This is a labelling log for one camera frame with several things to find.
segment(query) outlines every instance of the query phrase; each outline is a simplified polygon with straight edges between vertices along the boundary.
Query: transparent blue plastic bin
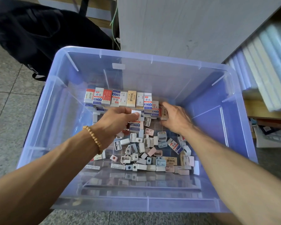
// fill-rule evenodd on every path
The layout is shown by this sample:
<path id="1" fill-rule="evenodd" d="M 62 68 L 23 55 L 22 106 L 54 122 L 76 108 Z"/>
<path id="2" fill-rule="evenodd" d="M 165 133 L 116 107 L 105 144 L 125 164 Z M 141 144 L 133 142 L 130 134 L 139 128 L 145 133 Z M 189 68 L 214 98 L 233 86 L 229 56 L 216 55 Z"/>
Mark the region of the transparent blue plastic bin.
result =
<path id="1" fill-rule="evenodd" d="M 151 92 L 153 100 L 180 105 L 206 134 L 257 162 L 237 74 L 229 66 L 69 46 L 55 55 L 17 168 L 52 150 L 83 125 L 92 125 L 92 112 L 84 106 L 90 86 Z M 168 131 L 176 139 L 157 121 L 151 125 L 156 133 Z M 120 156 L 124 150 L 107 148 L 106 159 L 89 163 L 102 169 L 83 169 L 52 208 L 228 212 L 201 163 L 200 175 L 186 176 L 110 168 L 111 154 Z M 175 154 L 171 149 L 163 151 L 167 156 Z"/>

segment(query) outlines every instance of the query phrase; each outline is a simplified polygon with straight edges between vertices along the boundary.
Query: forearm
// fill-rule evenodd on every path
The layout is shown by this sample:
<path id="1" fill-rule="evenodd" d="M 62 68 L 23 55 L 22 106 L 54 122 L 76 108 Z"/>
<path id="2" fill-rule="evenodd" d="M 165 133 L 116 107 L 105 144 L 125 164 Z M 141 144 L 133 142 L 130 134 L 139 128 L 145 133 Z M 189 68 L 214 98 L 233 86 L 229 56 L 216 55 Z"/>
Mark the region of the forearm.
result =
<path id="1" fill-rule="evenodd" d="M 0 178 L 0 224 L 26 224 L 49 209 L 68 183 L 98 153 L 83 130 L 41 158 Z"/>
<path id="2" fill-rule="evenodd" d="M 281 224 L 281 181 L 195 127 L 183 134 L 221 200 L 243 224 Z"/>

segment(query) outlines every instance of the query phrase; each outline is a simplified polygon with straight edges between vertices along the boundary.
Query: tiled floor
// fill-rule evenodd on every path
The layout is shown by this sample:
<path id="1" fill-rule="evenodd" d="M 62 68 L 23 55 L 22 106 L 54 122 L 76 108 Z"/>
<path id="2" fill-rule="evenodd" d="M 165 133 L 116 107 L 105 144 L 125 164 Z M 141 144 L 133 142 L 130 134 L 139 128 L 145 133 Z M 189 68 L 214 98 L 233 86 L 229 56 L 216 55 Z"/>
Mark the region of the tiled floor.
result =
<path id="1" fill-rule="evenodd" d="M 0 177 L 15 169 L 42 82 L 0 47 Z M 260 165 L 281 178 L 281 149 L 258 149 Z M 208 213 L 55 210 L 41 224 L 216 224 Z"/>

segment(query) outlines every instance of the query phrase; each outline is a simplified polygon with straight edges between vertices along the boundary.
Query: wooden bead bracelet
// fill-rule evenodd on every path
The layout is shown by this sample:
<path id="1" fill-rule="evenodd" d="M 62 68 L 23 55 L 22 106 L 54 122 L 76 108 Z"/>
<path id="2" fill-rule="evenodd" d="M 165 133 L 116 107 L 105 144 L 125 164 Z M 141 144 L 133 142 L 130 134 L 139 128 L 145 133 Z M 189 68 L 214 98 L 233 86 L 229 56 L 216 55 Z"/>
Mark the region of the wooden bead bracelet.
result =
<path id="1" fill-rule="evenodd" d="M 95 134 L 92 132 L 92 130 L 90 129 L 90 127 L 86 125 L 86 126 L 83 126 L 82 129 L 86 129 L 86 130 L 90 133 L 90 135 L 91 135 L 92 138 L 94 139 L 95 143 L 99 146 L 99 149 L 101 149 L 102 144 L 100 143 L 100 141 L 98 140 L 98 138 L 95 136 Z"/>

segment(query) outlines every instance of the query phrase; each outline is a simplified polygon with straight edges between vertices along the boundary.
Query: hand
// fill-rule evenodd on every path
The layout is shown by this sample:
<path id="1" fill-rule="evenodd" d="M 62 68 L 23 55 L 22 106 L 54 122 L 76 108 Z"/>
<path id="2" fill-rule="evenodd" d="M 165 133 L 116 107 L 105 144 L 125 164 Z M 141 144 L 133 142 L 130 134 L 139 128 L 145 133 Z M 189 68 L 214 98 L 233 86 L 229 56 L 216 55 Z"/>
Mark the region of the hand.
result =
<path id="1" fill-rule="evenodd" d="M 191 119 L 182 107 L 170 105 L 168 102 L 163 102 L 162 105 L 168 110 L 169 114 L 168 120 L 160 121 L 163 126 L 181 135 L 193 127 Z"/>
<path id="2" fill-rule="evenodd" d="M 93 125 L 92 129 L 102 144 L 102 149 L 107 148 L 130 121 L 138 119 L 139 113 L 131 113 L 128 107 L 112 107 L 103 117 Z"/>

